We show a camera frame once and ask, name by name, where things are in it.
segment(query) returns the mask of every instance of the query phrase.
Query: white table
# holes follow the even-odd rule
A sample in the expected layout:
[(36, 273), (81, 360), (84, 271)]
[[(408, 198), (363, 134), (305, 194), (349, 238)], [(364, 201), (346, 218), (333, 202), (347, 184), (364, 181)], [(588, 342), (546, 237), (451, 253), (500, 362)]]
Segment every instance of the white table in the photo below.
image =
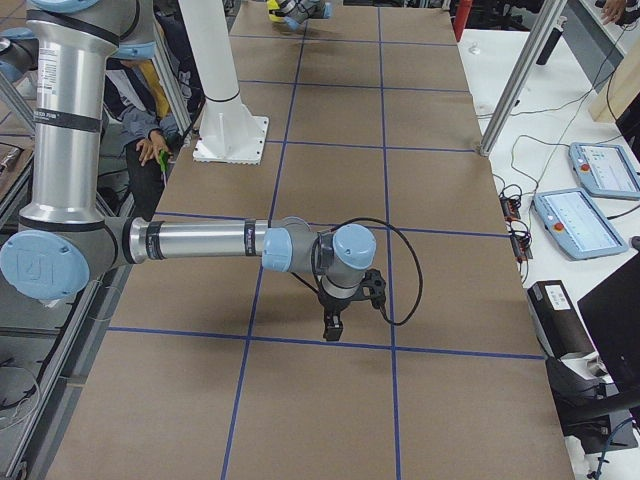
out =
[[(469, 88), (474, 97), (476, 112), (480, 117), (480, 128), (484, 131), (489, 120), (483, 115), (491, 114), (511, 70), (527, 38), (527, 33), (466, 30), (459, 44)], [(534, 66), (531, 75), (520, 94), (520, 103), (513, 113), (537, 111), (559, 107), (580, 98), (591, 89), (591, 84), (573, 56), (569, 46), (561, 39), (547, 65)], [(590, 102), (596, 97), (591, 92), (582, 106), (573, 103), (555, 112), (513, 116), (506, 123), (490, 160), (495, 174), (508, 183), (520, 185), (525, 192), (534, 188), (534, 183), (510, 167), (511, 150), (516, 139), (527, 134), (549, 143), (600, 142), (615, 137), (620, 132), (613, 124), (595, 123), (588, 112)], [(571, 119), (575, 120), (562, 135)], [(635, 158), (630, 148), (619, 138), (611, 143), (623, 145), (631, 158)], [(515, 165), (534, 178), (540, 178), (549, 160), (546, 173), (540, 181), (539, 192), (572, 188), (578, 186), (572, 173), (568, 149), (546, 146), (522, 138), (515, 148)], [(496, 181), (498, 190), (502, 189)], [(577, 301), (595, 285), (625, 263), (636, 252), (630, 249), (624, 254), (571, 261), (545, 232), (542, 222), (535, 213), (529, 212), (532, 195), (525, 195), (521, 207), (522, 218), (530, 225), (533, 237), (533, 260), (529, 262), (529, 274), (524, 284), (528, 288), (540, 280), (563, 281), (572, 300)], [(614, 215), (632, 208), (636, 202), (626, 200), (596, 199), (596, 203), (606, 215)], [(640, 210), (613, 221), (624, 239), (640, 234)], [(589, 456), (592, 467), (596, 456)], [(640, 472), (640, 449), (624, 450), (607, 454), (611, 461), (603, 469), (602, 480), (637, 480)], [(572, 455), (575, 467), (584, 459)]]

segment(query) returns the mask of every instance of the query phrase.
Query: black pants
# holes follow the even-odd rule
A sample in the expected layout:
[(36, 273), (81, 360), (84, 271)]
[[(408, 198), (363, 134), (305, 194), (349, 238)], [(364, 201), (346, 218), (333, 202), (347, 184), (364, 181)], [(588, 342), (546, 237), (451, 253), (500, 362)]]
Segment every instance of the black pants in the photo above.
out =
[(129, 171), (129, 190), (131, 190), (135, 202), (133, 216), (151, 221), (162, 196), (164, 182), (158, 162), (151, 159), (144, 167), (140, 163), (140, 152), (136, 151), (138, 142), (139, 140), (136, 140), (125, 147), (127, 170)]

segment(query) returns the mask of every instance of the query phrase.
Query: light blue device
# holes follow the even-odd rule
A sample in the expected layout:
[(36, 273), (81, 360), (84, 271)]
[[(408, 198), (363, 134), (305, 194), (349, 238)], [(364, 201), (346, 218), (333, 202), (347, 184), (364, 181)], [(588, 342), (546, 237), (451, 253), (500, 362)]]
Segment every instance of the light blue device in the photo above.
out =
[(538, 193), (533, 205), (553, 239), (574, 260), (616, 255), (629, 248), (582, 188)]
[(640, 200), (640, 178), (620, 145), (572, 143), (569, 157), (591, 195)]

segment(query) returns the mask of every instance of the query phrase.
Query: table surface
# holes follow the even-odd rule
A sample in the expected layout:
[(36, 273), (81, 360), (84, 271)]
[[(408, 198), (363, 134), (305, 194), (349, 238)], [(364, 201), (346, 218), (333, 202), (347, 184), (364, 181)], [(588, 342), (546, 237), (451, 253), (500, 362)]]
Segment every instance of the table surface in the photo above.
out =
[[(484, 131), (491, 114), (502, 94), (518, 55), (526, 41), (527, 34), (521, 32), (466, 30), (459, 44), (469, 88), (474, 98), (474, 106), (480, 117), (480, 128)], [(520, 185), (525, 192), (532, 191), (534, 184), (510, 166), (512, 147), (520, 135), (527, 134), (548, 143), (600, 142), (619, 135), (613, 124), (595, 123), (588, 112), (588, 106), (596, 97), (591, 84), (583, 73), (569, 46), (561, 39), (553, 51), (547, 65), (534, 65), (530, 77), (519, 97), (520, 103), (512, 113), (530, 112), (556, 108), (581, 98), (587, 92), (584, 103), (575, 102), (559, 111), (549, 111), (532, 115), (511, 116), (502, 131), (490, 161), (493, 171), (507, 183)], [(640, 165), (627, 145), (618, 138), (612, 144), (622, 145), (633, 159), (636, 169)], [(552, 191), (577, 187), (577, 179), (571, 169), (568, 149), (546, 146), (523, 138), (514, 149), (515, 165), (534, 178), (540, 180), (538, 191)], [(496, 187), (502, 188), (496, 180)], [(531, 226), (533, 236), (533, 260), (529, 261), (529, 274), (525, 287), (541, 280), (563, 281), (570, 297), (577, 302), (600, 281), (615, 271), (637, 252), (630, 249), (626, 253), (591, 259), (571, 261), (557, 247), (554, 240), (544, 230), (535, 213), (530, 214), (531, 195), (523, 199), (521, 215)], [(632, 208), (637, 202), (595, 198), (596, 204), (606, 215), (615, 215)], [(640, 211), (614, 220), (612, 223), (625, 240), (638, 234)], [(603, 480), (632, 480), (640, 471), (640, 450), (614, 452), (612, 464), (604, 469)]]
[[(157, 218), (388, 219), (423, 303), (397, 329), (353, 305), (327, 344), (255, 259), (137, 266), (48, 478), (572, 478), (448, 14), (338, 5), (284, 35), (249, 2), (232, 33), (262, 163), (184, 151)], [(399, 320), (413, 264), (375, 235)]]

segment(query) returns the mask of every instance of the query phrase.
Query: person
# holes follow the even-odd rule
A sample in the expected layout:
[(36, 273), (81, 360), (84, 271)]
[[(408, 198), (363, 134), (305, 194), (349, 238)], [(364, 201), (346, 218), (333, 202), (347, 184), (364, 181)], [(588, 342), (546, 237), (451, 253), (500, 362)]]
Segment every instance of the person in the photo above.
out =
[(627, 0), (607, 0), (602, 7), (602, 23), (605, 25), (613, 22), (616, 23), (624, 15), (627, 8)]
[[(177, 70), (187, 110), (193, 118), (202, 99), (202, 87), (186, 29), (173, 17), (156, 15), (156, 18), (173, 57), (172, 67)], [(104, 105), (122, 124), (120, 142), (135, 203), (133, 215), (150, 221), (164, 190), (159, 164), (161, 152), (171, 155), (181, 147), (182, 140), (153, 62), (110, 58)]]

